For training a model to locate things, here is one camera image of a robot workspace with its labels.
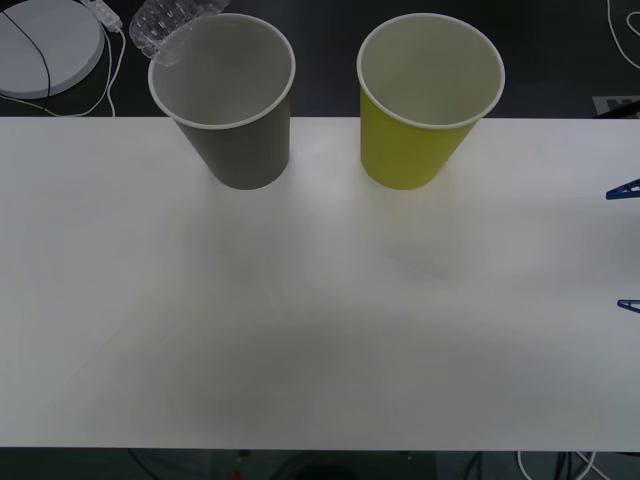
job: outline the wire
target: wire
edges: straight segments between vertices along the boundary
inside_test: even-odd
[[[571,480],[571,475],[573,475],[573,454],[569,452],[567,455],[567,476],[566,480]]]
[[[107,82],[105,83],[104,86],[104,90],[102,91],[102,95],[100,96],[100,98],[98,99],[98,101],[96,103],[93,104],[93,106],[87,110],[86,112],[82,112],[82,113],[73,113],[70,115],[60,115],[58,113],[52,112],[51,110],[41,107],[40,105],[36,105],[35,103],[31,103],[31,102],[27,102],[25,100],[21,100],[19,98],[13,98],[13,97],[7,97],[6,95],[2,95],[0,94],[0,98],[3,98],[5,100],[9,100],[11,102],[16,102],[16,103],[22,103],[23,105],[29,105],[30,107],[34,107],[34,108],[38,108],[40,110],[42,110],[43,112],[48,113],[49,115],[52,115],[54,117],[84,117],[85,115],[90,114],[91,112],[93,112],[98,105],[100,105],[102,103],[102,100],[104,99],[105,95],[108,96],[109,98],[109,105],[111,107],[111,116],[115,117],[116,116],[116,111],[115,111],[115,107],[113,105],[113,102],[111,101],[111,97],[109,95],[109,92],[111,90],[111,86],[113,85],[113,82],[116,78],[116,75],[118,74],[118,70],[120,69],[120,63],[122,62],[122,57],[124,56],[124,43],[122,44],[122,51],[120,52],[120,58],[118,60],[118,64],[116,67],[116,71],[113,74],[113,77],[111,76],[111,66],[112,66],[112,51],[111,51],[111,42],[109,41],[109,35],[107,34],[107,31],[105,30],[104,26],[102,25],[102,23],[100,23],[100,27],[102,28],[102,33],[104,35],[105,40],[107,41],[107,52],[109,54],[109,69],[107,70]],[[120,32],[120,35],[122,35],[122,38],[124,40],[124,34],[122,33],[122,30],[118,30]]]
[[[124,57],[124,49],[127,46],[127,37],[124,36],[124,33],[122,33],[122,30],[118,28],[116,31],[122,37],[122,50],[120,50],[120,56],[118,57],[118,63],[116,64],[116,70],[113,72],[113,78],[111,79],[111,82],[108,83],[108,86],[107,86],[107,100],[109,100],[109,105],[111,106],[111,116],[112,117],[116,116],[116,107],[113,105],[113,100],[111,100],[111,87],[113,86],[113,82],[116,81],[116,77],[118,76],[118,72],[120,71],[120,65],[122,64],[122,57]]]
[[[587,466],[584,468],[584,470],[582,470],[582,472],[574,479],[574,480],[582,480],[584,477],[587,476],[587,473],[589,473],[589,471],[592,468],[595,471],[595,468],[593,466],[593,461],[596,458],[596,452],[591,452],[591,456],[588,459],[584,457],[580,452],[577,452],[577,453],[578,455],[580,455],[580,458],[582,458],[585,462],[587,462]],[[533,480],[525,470],[524,465],[522,464],[522,452],[520,451],[516,452],[516,458],[518,459],[518,467],[520,467],[520,472],[522,473],[522,476],[527,480]]]
[[[631,29],[631,31],[633,31],[633,33],[635,33],[636,35],[638,35],[640,37],[640,32],[638,32],[638,30],[636,30],[635,28],[633,28],[631,26],[631,22],[629,21],[629,19],[634,16],[640,14],[640,12],[632,12],[629,15],[627,15],[627,26]],[[616,32],[613,29],[613,24],[611,23],[611,0],[607,0],[607,21],[609,22],[609,30],[611,30],[611,35],[613,36],[613,41],[616,42],[616,46],[618,47],[618,50],[620,51],[620,53],[622,54],[622,56],[625,58],[625,60],[627,62],[629,62],[631,65],[633,65],[634,67],[636,67],[637,69],[640,69],[640,65],[638,65],[637,63],[635,63],[633,60],[631,60],[626,53],[624,53],[624,50],[622,50],[622,47],[620,46],[620,42],[618,41],[618,37],[616,37]]]
[[[587,457],[585,457],[581,452],[576,452],[576,454],[586,463],[589,463],[589,460],[587,459]],[[598,467],[596,467],[595,465],[593,465],[593,463],[591,464],[591,468],[593,469],[594,472],[596,472],[598,475],[600,475],[600,477],[603,478],[603,480],[611,480],[609,477],[607,477],[604,473],[602,473]]]
[[[51,72],[49,72],[49,65],[47,64],[47,59],[44,58],[44,54],[42,53],[42,50],[40,50],[40,48],[38,48],[38,46],[36,45],[36,42],[33,41],[33,39],[27,35],[27,32],[25,32],[24,30],[22,30],[22,28],[20,28],[20,25],[18,25],[16,22],[13,21],[13,18],[11,18],[7,12],[3,11],[2,14],[7,17],[7,20],[9,20],[11,23],[13,23],[15,25],[15,27],[20,30],[22,32],[22,34],[27,37],[27,39],[31,42],[31,44],[35,47],[35,49],[38,51],[38,53],[40,54],[40,57],[42,58],[42,63],[44,64],[44,69],[47,71],[47,96],[45,98],[45,102],[47,100],[49,100],[49,96],[51,95]],[[44,108],[44,106],[40,107],[38,105],[36,105],[37,108],[42,109],[42,111],[46,111],[46,108]]]
[[[634,15],[640,15],[640,12],[631,12],[629,15],[627,15],[627,27],[629,27],[629,29],[635,33],[636,35],[638,35],[640,37],[640,32],[638,30],[636,30],[635,28],[633,28],[633,25],[631,25],[631,17],[633,17]]]
[[[567,460],[566,452],[558,452],[558,456],[556,457],[556,471],[553,475],[553,480],[560,480],[560,475],[562,475],[562,471],[564,470],[564,464]]]
[[[476,467],[478,479],[482,478],[482,452],[476,452],[471,457],[471,460],[469,460],[469,463],[467,463],[467,466],[462,473],[462,480],[469,480],[474,467]]]
[[[314,453],[303,452],[289,460],[284,462],[280,467],[269,477],[269,480],[284,480],[288,478],[296,469],[305,467],[317,457]]]
[[[136,463],[136,465],[138,465],[138,467],[140,467],[140,469],[143,470],[144,473],[146,473],[151,478],[153,478],[153,480],[162,480],[159,476],[153,473],[144,463],[142,463],[142,461],[138,458],[138,456],[135,453],[133,453],[132,449],[127,448],[127,453],[129,454],[131,459]]]

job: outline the white tabletop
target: white tabletop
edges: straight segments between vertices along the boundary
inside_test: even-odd
[[[640,122],[484,120],[428,186],[294,119],[0,120],[0,446],[640,450]]]

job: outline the white round object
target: white round object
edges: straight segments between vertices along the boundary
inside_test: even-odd
[[[74,86],[96,66],[104,47],[98,20],[71,0],[28,0],[6,10],[42,51],[51,75],[50,95]],[[47,96],[47,71],[28,38],[0,15],[0,93]]]

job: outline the plastic bottle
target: plastic bottle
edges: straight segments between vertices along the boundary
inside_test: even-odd
[[[181,31],[202,15],[217,15],[231,0],[147,0],[129,25],[129,36],[142,53],[163,65],[172,65]]]

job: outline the black floor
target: black floor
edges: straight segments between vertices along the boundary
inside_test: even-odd
[[[512,452],[305,453],[259,451],[238,461],[238,452],[208,450],[1,449],[4,480],[515,480],[524,477]],[[280,467],[288,462],[284,469]],[[534,480],[575,478],[584,463],[572,455],[526,453]],[[600,453],[595,465],[609,478],[640,478],[640,458]],[[241,476],[234,476],[237,471]],[[585,480],[598,477],[589,473]]]
[[[0,0],[4,9],[17,0]],[[125,31],[142,0],[107,0]],[[611,0],[613,23],[627,54],[640,63],[640,38],[626,26],[638,0]],[[271,22],[291,42],[297,60],[294,116],[357,116],[356,56],[380,23],[412,12],[451,15],[483,31],[506,68],[502,100],[491,116],[590,118],[594,96],[640,95],[640,70],[620,55],[609,32],[606,0],[232,0],[227,9]],[[640,28],[640,17],[634,17]],[[114,53],[121,40],[111,34]],[[113,87],[118,116],[161,116],[147,87],[148,60],[129,42]],[[107,55],[79,85],[52,97],[61,114],[87,110],[100,97]],[[92,115],[108,116],[104,101]],[[40,115],[0,100],[0,116]]]

